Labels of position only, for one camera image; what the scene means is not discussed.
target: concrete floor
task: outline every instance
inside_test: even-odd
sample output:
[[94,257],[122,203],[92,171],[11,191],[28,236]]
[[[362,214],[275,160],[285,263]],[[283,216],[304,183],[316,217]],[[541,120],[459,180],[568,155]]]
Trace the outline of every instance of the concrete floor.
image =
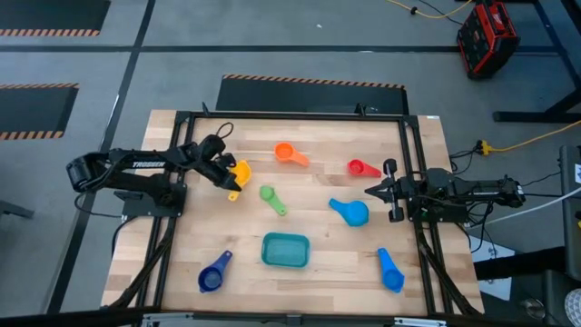
[[[132,45],[146,0],[114,0],[103,32],[91,39],[0,37],[0,45]],[[558,1],[542,0],[581,72],[581,36]],[[458,3],[432,0],[447,12]],[[550,45],[532,5],[509,5],[522,45]],[[462,20],[468,9],[456,17]],[[153,11],[146,45],[453,45],[457,26],[410,16],[383,0],[164,0]],[[0,198],[36,211],[33,220],[0,219],[0,316],[44,311],[74,224],[74,192],[64,165],[94,151],[103,137],[129,54],[0,54],[0,84],[80,83],[64,138],[0,143]],[[496,124],[496,110],[541,111],[573,90],[560,58],[515,55],[492,80],[466,78],[457,54],[165,53],[140,54],[113,147],[139,148],[152,109],[215,106],[223,74],[264,74],[404,84],[412,114],[439,115],[451,153],[477,139],[501,147],[557,129],[557,124]],[[526,183],[558,170],[561,145],[581,144],[571,130],[518,151],[475,157],[464,178],[504,173]],[[458,161],[460,166],[465,162]],[[527,192],[558,193],[558,178]],[[545,202],[527,199],[527,207]],[[102,192],[94,210],[116,213],[121,202]],[[497,208],[491,218],[509,210]],[[490,225],[496,243],[528,252],[563,243],[561,208]],[[99,306],[119,222],[89,222],[63,310]]]

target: white cable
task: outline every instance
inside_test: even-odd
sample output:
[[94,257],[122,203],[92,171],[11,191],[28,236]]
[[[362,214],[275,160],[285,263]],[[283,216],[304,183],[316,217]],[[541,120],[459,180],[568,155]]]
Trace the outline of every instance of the white cable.
[[548,207],[548,206],[549,206],[549,205],[551,205],[551,204],[559,203],[559,202],[561,202],[561,201],[565,200],[566,198],[568,198],[569,196],[573,196],[573,195],[575,195],[575,194],[577,194],[577,193],[579,193],[579,192],[581,192],[581,187],[579,187],[579,188],[577,188],[576,190],[573,190],[573,191],[571,191],[570,193],[567,193],[567,194],[565,194],[565,195],[561,196],[560,198],[558,198],[558,199],[555,199],[555,200],[553,200],[553,201],[551,201],[551,202],[548,202],[548,203],[545,203],[545,204],[541,204],[541,205],[539,205],[539,206],[536,206],[536,207],[534,207],[534,208],[527,209],[527,210],[525,210],[525,211],[522,211],[522,212],[513,213],[513,214],[510,214],[510,215],[508,215],[508,216],[504,216],[504,217],[501,217],[501,218],[495,219],[495,220],[493,220],[493,221],[490,221],[489,223],[486,223],[486,225],[490,225],[490,224],[492,224],[492,223],[498,223],[498,222],[500,222],[500,221],[506,220],[506,219],[508,219],[508,218],[516,217],[516,216],[519,216],[519,215],[521,215],[521,214],[525,214],[525,213],[532,213],[532,212],[534,212],[534,211],[536,211],[536,210],[539,210],[539,209],[543,209],[543,208],[545,208],[545,207]]

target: black and orange striped mat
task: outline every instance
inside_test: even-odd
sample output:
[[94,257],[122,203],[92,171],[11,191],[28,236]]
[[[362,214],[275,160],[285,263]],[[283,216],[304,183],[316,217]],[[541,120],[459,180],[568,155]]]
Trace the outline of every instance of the black and orange striped mat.
[[96,36],[109,0],[1,0],[0,36]]
[[0,141],[63,137],[78,84],[0,84]]
[[353,113],[357,104],[370,114],[409,114],[402,84],[248,74],[222,77],[216,110]]

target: red measuring spoon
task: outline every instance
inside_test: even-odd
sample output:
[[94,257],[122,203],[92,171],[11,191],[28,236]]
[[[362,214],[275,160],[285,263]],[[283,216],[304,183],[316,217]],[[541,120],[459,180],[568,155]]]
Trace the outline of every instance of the red measuring spoon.
[[349,172],[355,176],[381,177],[381,171],[379,169],[363,163],[359,159],[351,160],[347,163],[347,168],[349,168]]

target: wooden table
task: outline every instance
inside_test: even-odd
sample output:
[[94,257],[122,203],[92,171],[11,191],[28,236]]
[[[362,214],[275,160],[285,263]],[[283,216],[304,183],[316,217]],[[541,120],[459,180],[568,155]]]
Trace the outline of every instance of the wooden table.
[[[167,148],[175,111],[154,110],[145,132],[143,149]],[[363,190],[379,178],[354,178],[347,173],[350,159],[381,167],[387,158],[403,163],[398,126],[385,122],[295,120],[229,120],[234,132],[224,141],[227,152],[246,159],[252,178],[237,202],[228,191],[214,187],[191,171],[186,208],[178,218],[162,309],[201,312],[301,312],[360,315],[426,315],[419,256],[413,226],[390,223],[389,206]],[[197,119],[194,141],[214,134],[226,120]],[[438,117],[419,118],[428,167],[449,169],[448,151]],[[411,131],[410,142],[413,143]],[[290,141],[309,156],[304,168],[279,163],[273,146]],[[399,165],[396,176],[403,174]],[[259,197],[261,185],[275,187],[289,213],[279,217]],[[329,208],[331,197],[361,200],[369,207],[369,223],[348,227]],[[138,218],[119,233],[103,304],[121,295],[143,266],[152,218]],[[310,262],[304,269],[272,267],[261,261],[261,244],[268,232],[299,233],[310,240]],[[446,268],[470,303],[483,310],[468,240],[451,223],[441,223],[439,234]],[[388,249],[406,275],[403,291],[395,294],[381,283],[377,249]],[[200,270],[225,250],[233,252],[218,292],[201,294]],[[146,303],[153,301],[157,280],[153,272]],[[432,272],[437,308],[442,311],[438,278]]]

